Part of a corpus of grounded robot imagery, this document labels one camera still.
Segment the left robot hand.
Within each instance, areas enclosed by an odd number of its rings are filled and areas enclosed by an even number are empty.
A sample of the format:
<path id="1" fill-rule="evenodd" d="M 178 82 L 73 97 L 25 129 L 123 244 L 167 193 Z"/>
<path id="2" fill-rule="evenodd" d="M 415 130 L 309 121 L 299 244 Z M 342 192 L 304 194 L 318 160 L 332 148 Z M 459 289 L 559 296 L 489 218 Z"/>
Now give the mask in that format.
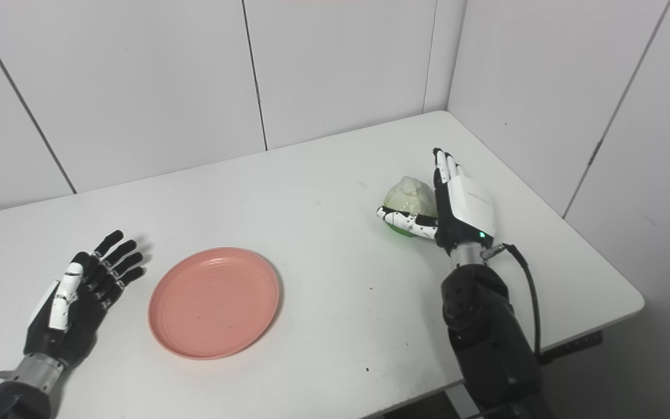
<path id="1" fill-rule="evenodd" d="M 125 239 L 121 230 L 93 251 L 76 254 L 35 309 L 22 353 L 46 356 L 65 368 L 85 360 L 110 308 L 144 276 L 143 262 L 137 241 Z"/>

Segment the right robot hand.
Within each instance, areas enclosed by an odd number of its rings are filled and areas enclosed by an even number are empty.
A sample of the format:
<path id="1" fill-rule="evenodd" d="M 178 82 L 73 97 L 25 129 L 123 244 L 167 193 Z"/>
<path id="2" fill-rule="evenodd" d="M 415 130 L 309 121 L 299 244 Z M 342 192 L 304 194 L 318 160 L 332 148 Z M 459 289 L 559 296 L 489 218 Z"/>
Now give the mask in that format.
<path id="1" fill-rule="evenodd" d="M 434 240 L 447 254 L 468 243 L 478 244 L 482 250 L 492 248 L 496 225 L 489 192 L 465 174 L 452 154 L 434 148 L 433 156 L 437 214 L 418 215 L 380 206 L 376 210 L 377 217 L 413 236 Z"/>

